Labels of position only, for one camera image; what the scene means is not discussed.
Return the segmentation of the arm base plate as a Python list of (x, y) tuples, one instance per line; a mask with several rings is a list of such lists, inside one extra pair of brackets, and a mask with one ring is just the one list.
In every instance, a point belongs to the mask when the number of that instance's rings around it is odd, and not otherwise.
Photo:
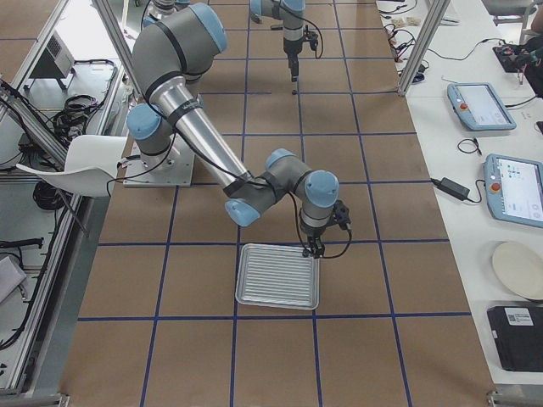
[(135, 141), (127, 162), (125, 187), (189, 187), (192, 182), (194, 153), (177, 135), (170, 135), (171, 145), (156, 155), (144, 153)]

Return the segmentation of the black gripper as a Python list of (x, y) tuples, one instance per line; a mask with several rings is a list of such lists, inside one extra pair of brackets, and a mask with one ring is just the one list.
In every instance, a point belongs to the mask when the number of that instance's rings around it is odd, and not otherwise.
[(305, 258), (311, 257), (312, 252), (311, 250), (314, 250), (314, 258), (320, 259), (325, 254), (325, 245), (321, 240), (322, 234), (327, 230), (329, 227), (329, 224), (325, 224), (324, 226), (310, 226), (309, 224), (306, 224), (305, 222), (300, 223), (300, 230), (305, 234), (307, 244), (303, 248), (302, 255)]
[(299, 60), (298, 56), (302, 52), (302, 41), (301, 40), (284, 40), (283, 41), (283, 51), (286, 53), (288, 58), (288, 67), (291, 71), (291, 84), (292, 84), (292, 94), (298, 94), (298, 69), (299, 69)]

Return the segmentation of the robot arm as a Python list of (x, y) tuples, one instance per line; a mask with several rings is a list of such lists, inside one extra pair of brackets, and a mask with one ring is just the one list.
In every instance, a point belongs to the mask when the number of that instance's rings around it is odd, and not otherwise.
[(205, 73), (226, 47), (226, 32), (215, 11), (205, 3), (190, 4), (143, 28), (132, 50), (135, 81), (149, 107), (222, 186), (228, 197), (226, 212), (238, 226), (251, 225), (285, 195), (298, 198), (296, 228), (299, 236), (307, 237), (304, 255), (319, 259), (325, 252), (321, 236), (328, 227), (351, 230), (336, 175), (313, 170), (279, 148), (266, 159), (264, 173), (252, 176), (188, 90), (186, 79)]
[(283, 22), (283, 51), (288, 58), (291, 81), (299, 78), (299, 55), (305, 42), (305, 1), (250, 0), (250, 11), (259, 17)]

